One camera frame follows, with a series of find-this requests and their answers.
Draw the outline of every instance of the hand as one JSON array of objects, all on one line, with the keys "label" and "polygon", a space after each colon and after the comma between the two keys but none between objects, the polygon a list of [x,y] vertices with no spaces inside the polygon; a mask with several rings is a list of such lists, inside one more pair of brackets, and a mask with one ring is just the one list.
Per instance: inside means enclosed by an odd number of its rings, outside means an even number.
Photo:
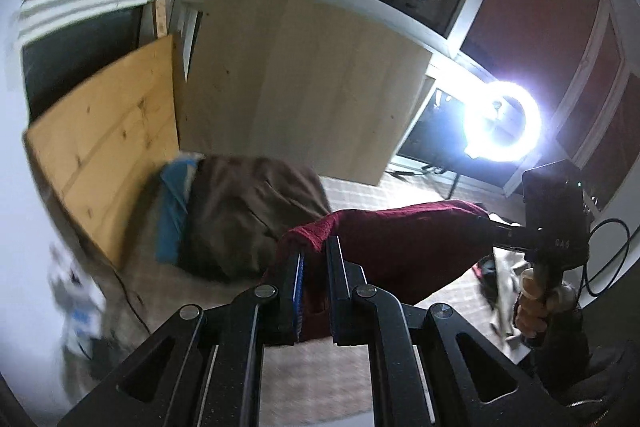
[{"label": "hand", "polygon": [[547,301],[546,306],[539,302],[537,299],[542,297],[544,290],[535,279],[522,279],[522,289],[515,323],[525,337],[532,339],[538,333],[546,331],[546,322],[543,319],[548,316],[549,305],[555,304],[555,299]]}]

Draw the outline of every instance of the brown cloth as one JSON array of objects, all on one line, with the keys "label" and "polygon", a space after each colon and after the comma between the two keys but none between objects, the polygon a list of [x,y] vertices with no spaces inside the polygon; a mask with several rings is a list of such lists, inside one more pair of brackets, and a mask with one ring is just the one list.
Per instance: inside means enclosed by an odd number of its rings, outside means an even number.
[{"label": "brown cloth", "polygon": [[450,200],[392,210],[339,210],[290,230],[280,240],[277,261],[305,257],[301,340],[329,335],[326,261],[322,244],[340,239],[345,261],[359,264],[367,282],[414,305],[460,277],[491,254],[491,238],[478,233],[479,206]]},{"label": "brown cloth", "polygon": [[210,280],[260,277],[287,230],[330,212],[318,176],[268,158],[210,156],[191,185],[178,266]]}]

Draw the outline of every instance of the white wall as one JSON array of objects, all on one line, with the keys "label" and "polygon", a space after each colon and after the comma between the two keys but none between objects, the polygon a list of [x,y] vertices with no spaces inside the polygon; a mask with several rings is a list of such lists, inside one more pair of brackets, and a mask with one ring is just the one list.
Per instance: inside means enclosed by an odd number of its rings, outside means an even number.
[{"label": "white wall", "polygon": [[28,108],[15,20],[22,0],[0,0],[0,372],[41,425],[70,407],[62,384],[63,315],[47,281],[60,245],[37,194],[22,133]]}]

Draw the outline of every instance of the wooden board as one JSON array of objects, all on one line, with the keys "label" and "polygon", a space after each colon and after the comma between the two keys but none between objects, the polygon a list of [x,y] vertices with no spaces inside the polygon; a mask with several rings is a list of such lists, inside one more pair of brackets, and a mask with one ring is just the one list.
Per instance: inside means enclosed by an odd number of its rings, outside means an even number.
[{"label": "wooden board", "polygon": [[181,147],[377,184],[429,91],[431,53],[314,0],[206,0],[204,8]]},{"label": "wooden board", "polygon": [[166,37],[166,0],[154,1],[154,22],[156,24],[156,38]]},{"label": "wooden board", "polygon": [[26,140],[67,212],[116,266],[151,175],[178,153],[172,36],[88,78],[28,129]]}]

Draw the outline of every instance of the red object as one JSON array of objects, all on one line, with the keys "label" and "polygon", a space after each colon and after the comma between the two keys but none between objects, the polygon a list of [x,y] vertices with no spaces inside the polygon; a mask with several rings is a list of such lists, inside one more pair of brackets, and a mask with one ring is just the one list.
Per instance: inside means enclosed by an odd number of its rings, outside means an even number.
[{"label": "red object", "polygon": [[361,265],[367,282],[413,305],[491,253],[491,243],[470,231],[476,216],[486,215],[474,204],[450,200],[376,212],[339,210],[289,230],[278,244],[276,261],[305,255],[301,340],[330,334],[322,251],[327,237],[338,236],[343,258]]}]

